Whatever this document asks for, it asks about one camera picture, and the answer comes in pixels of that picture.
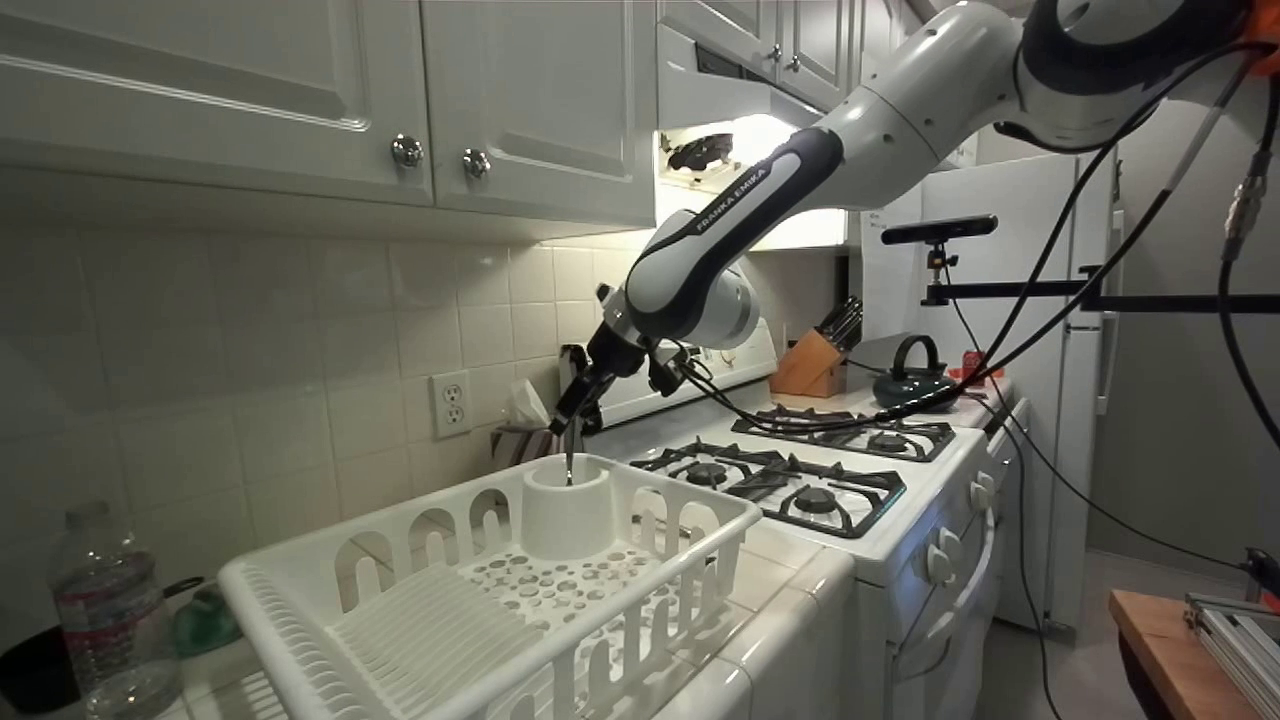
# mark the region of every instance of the oven door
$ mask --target oven door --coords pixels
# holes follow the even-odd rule
[[[1000,492],[1013,467],[1013,441],[1000,426],[979,467],[966,476],[968,530],[955,583],[936,586],[898,662],[898,720],[966,720],[975,711],[985,682],[990,629],[1000,604],[1009,530]]]

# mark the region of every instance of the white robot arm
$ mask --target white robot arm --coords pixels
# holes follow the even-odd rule
[[[1025,25],[990,4],[939,12],[816,126],[797,132],[708,207],[658,226],[624,286],[605,301],[591,363],[555,415],[576,419],[662,340],[740,345],[757,304],[734,258],[813,190],[881,207],[985,123],[1054,150],[1100,149],[1177,66],[1236,44],[1247,12],[1247,0],[1035,0]]]

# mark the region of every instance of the dish rack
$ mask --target dish rack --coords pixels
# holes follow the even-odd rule
[[[547,456],[239,557],[220,586],[292,717],[648,717],[726,644],[757,521]]]

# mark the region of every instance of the kitchen wall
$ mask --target kitchen wall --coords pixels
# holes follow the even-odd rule
[[[552,396],[562,340],[596,327],[591,286],[621,278],[640,237],[3,226],[0,636],[43,612],[70,505],[112,498],[177,579],[476,476],[507,382],[532,376]],[[830,304],[813,282],[826,266],[821,255],[750,264],[782,335],[797,308]],[[474,371],[476,432],[458,441],[434,441],[440,368]]]
[[[1194,103],[1164,103],[1121,145],[1127,223],[1164,186],[1201,115]],[[1022,150],[1009,138],[985,135],[985,160]],[[1225,118],[1177,200],[1123,264],[1123,291],[1217,286],[1222,218],[1247,156],[1254,135]],[[1236,264],[1239,291],[1280,291],[1278,237],[1280,200],[1273,182],[1254,246]],[[1254,371],[1280,411],[1278,327],[1278,315],[1239,321]],[[1212,315],[1121,321],[1111,411],[1100,419],[1096,447],[1096,498],[1156,537],[1225,558],[1239,558],[1243,544],[1280,551],[1280,453],[1266,441]],[[1091,540],[1187,563],[1110,521],[1091,521]]]

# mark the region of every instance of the cabinet knob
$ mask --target cabinet knob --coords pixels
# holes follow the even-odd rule
[[[492,171],[487,150],[485,150],[485,149],[463,149],[463,171],[469,171],[474,180],[487,174],[487,171]]]
[[[393,160],[406,166],[421,166],[429,156],[425,138],[417,138],[409,132],[395,132],[388,149],[393,149]]]

